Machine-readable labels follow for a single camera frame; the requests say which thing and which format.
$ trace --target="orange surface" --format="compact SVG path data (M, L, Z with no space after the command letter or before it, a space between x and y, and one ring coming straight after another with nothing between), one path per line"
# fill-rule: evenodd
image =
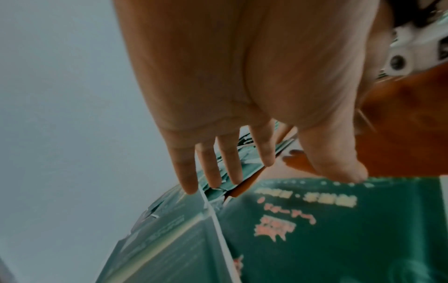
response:
M377 82L363 106L376 132L357 136L357 152L370 176L448 174L448 63L424 73ZM286 149L231 196L257 179L312 176L302 152Z

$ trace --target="gray wall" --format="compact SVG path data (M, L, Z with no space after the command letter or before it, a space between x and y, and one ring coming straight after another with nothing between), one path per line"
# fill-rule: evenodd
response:
M0 0L0 256L91 282L176 183L106 0Z

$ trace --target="hand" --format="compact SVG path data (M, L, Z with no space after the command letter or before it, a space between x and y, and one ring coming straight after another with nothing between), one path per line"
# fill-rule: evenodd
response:
M221 182L215 138L234 183L238 131L249 125L266 166L271 118L298 127L323 176L360 182L353 109L378 0L115 0L140 88L180 184L197 190L195 150Z

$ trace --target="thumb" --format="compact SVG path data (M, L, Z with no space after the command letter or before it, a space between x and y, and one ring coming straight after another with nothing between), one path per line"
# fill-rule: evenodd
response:
M367 169L357 159L353 112L354 102L342 103L319 124L298 133L315 170L334 181L359 183L368 177Z

